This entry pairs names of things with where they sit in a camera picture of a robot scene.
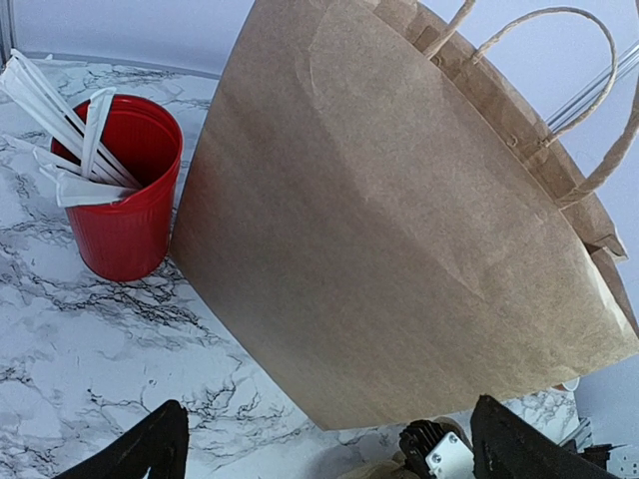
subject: brown paper bag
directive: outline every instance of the brown paper bag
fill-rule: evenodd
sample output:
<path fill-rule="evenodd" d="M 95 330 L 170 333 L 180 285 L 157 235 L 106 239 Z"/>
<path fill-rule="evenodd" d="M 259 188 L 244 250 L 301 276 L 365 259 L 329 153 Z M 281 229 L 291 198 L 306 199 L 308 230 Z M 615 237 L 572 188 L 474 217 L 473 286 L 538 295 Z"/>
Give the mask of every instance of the brown paper bag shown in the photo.
<path fill-rule="evenodd" d="M 320 427 L 467 409 L 637 352 L 607 253 L 624 251 L 588 195 L 632 135 L 581 183 L 442 25 L 407 0 L 258 0 L 189 174 L 176 262 Z"/>

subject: gray marble vein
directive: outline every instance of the gray marble vein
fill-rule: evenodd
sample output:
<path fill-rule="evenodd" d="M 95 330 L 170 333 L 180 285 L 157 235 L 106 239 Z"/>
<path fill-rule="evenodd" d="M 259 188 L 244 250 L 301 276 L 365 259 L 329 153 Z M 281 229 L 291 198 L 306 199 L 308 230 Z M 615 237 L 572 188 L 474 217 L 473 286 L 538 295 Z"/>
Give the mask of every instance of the gray marble vein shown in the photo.
<path fill-rule="evenodd" d="M 80 62 L 39 62 L 75 105 L 106 86 L 180 123 L 180 175 L 217 82 Z M 0 94 L 0 133 L 50 139 Z M 189 411 L 189 479 L 330 479 L 396 450 L 399 426 L 321 432 L 273 384 L 166 260 L 115 284 L 83 265 L 53 187 L 0 139 L 0 477 L 50 478 L 98 452 L 169 398 Z M 557 391 L 509 401 L 559 440 L 577 424 Z M 469 412 L 454 415 L 466 428 Z"/>

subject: wall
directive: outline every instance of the wall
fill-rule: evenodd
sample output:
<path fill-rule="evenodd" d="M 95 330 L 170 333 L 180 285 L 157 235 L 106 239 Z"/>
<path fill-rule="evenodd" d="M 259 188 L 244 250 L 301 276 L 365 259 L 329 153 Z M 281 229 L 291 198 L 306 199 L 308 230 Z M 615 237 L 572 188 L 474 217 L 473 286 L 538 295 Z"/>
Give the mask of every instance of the wall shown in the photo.
<path fill-rule="evenodd" d="M 461 1 L 427 0 L 449 19 Z M 639 38 L 633 0 L 478 0 L 461 32 L 475 45 L 530 10 L 568 4 L 597 14 L 619 51 Z M 220 73 L 252 0 L 29 0 L 16 1 L 18 45 L 25 51 L 123 59 Z M 582 18 L 557 15 L 523 25 L 488 57 L 544 116 L 549 117 L 609 63 L 597 28 Z M 614 90 L 604 106 L 564 144 L 585 172 L 594 168 L 627 119 L 635 78 Z M 600 196 L 639 257 L 639 150 L 635 148 Z M 620 266 L 639 310 L 639 260 Z M 593 417 L 601 441 L 639 444 L 639 357 L 584 378 L 582 414 Z"/>

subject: red cup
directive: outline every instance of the red cup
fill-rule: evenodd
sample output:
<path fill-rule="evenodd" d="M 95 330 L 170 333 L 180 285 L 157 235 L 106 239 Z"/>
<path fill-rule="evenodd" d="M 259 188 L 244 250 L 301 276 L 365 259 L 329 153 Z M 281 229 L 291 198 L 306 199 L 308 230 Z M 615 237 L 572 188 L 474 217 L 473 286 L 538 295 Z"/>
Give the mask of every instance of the red cup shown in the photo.
<path fill-rule="evenodd" d="M 86 120 L 89 102 L 75 108 Z M 67 209 L 84 263 L 111 281 L 133 281 L 156 269 L 169 249 L 182 132 L 160 105 L 116 95 L 102 143 L 138 180 L 143 189 L 111 205 Z M 56 155 L 78 162 L 56 140 Z"/>

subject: marble countertop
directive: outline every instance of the marble countertop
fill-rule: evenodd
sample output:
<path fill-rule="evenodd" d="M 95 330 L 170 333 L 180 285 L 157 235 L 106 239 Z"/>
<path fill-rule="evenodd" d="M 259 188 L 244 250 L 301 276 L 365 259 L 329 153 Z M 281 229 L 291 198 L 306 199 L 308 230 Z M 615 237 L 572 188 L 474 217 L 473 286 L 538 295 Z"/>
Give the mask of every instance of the marble countertop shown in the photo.
<path fill-rule="evenodd" d="M 185 135 L 184 182 L 216 81 L 39 65 L 72 105 L 116 86 L 165 106 Z M 2 94 L 0 133 L 49 142 Z M 396 451 L 399 426 L 318 430 L 169 260 L 127 284 L 89 272 L 53 195 L 29 152 L 0 138 L 0 477 L 51 478 L 170 398 L 189 411 L 189 479 L 331 479 Z M 556 441 L 578 423 L 570 393 L 540 392 L 508 406 Z M 469 412 L 453 417 L 468 426 Z"/>

